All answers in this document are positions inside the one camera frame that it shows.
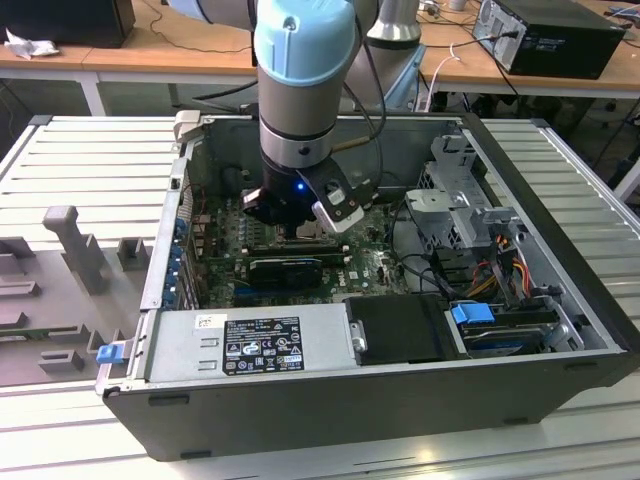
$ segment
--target black plastic cover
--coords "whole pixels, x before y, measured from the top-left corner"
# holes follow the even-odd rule
[[[360,365],[424,363],[458,358],[435,295],[380,295],[345,300],[349,322],[364,326],[367,351]]]

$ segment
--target computer case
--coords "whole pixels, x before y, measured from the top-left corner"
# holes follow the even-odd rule
[[[0,38],[5,29],[29,40],[119,48],[133,29],[131,0],[3,0]]]
[[[476,39],[500,37],[480,43],[511,75],[585,79],[600,77],[624,34],[569,0],[484,0],[473,29]]]

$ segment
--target barcode sticker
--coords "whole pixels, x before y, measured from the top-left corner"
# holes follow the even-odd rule
[[[226,313],[213,313],[210,315],[196,315],[196,329],[200,328],[224,328],[227,321]]]

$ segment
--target blue drive latch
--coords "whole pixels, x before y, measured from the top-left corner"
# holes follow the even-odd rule
[[[496,321],[491,307],[487,303],[460,303],[451,309],[451,314],[457,325]]]

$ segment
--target robotic arm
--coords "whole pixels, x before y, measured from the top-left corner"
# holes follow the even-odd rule
[[[365,180],[352,187],[331,158],[343,84],[349,76],[359,97],[380,103],[371,89],[372,65],[361,51],[367,41],[376,70],[384,71],[385,101],[410,88],[407,78],[413,82],[424,55],[415,21],[419,0],[170,3],[191,17],[255,32],[264,180],[245,196],[245,212],[289,227],[291,236],[314,216],[336,233],[362,219],[377,186]]]

